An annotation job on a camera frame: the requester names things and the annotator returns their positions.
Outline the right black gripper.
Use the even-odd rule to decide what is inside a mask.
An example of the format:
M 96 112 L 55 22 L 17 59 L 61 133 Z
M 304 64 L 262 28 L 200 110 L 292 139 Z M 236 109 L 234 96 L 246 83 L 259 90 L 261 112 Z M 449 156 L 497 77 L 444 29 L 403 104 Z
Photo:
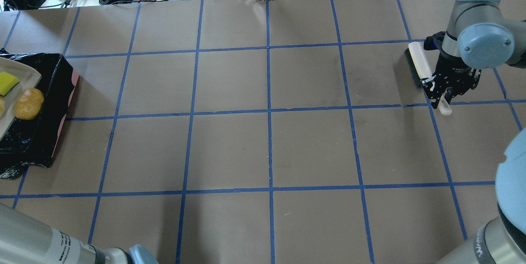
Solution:
M 454 97 L 474 90 L 480 77 L 480 69 L 468 67 L 459 57 L 440 53 L 435 71 L 432 75 L 423 77 L 423 90 L 432 108 L 438 108 L 441 98 L 449 104 Z

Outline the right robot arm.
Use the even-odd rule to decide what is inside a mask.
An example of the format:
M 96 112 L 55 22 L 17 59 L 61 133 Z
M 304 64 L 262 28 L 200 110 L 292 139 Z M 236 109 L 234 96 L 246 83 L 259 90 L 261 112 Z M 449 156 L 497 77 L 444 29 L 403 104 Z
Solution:
M 525 68 L 525 22 L 502 16 L 501 0 L 455 0 L 444 32 L 426 39 L 423 49 L 440 52 L 432 75 L 420 82 L 433 108 L 476 88 L 481 71 L 502 64 Z M 498 217 L 489 221 L 440 264 L 524 264 L 525 131 L 507 146 L 498 165 Z

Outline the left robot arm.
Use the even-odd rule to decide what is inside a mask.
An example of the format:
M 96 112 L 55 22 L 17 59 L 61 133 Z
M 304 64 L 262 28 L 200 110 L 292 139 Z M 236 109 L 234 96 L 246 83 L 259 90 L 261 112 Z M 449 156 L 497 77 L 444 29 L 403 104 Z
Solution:
M 100 249 L 1 204 L 2 264 L 157 264 L 145 247 Z

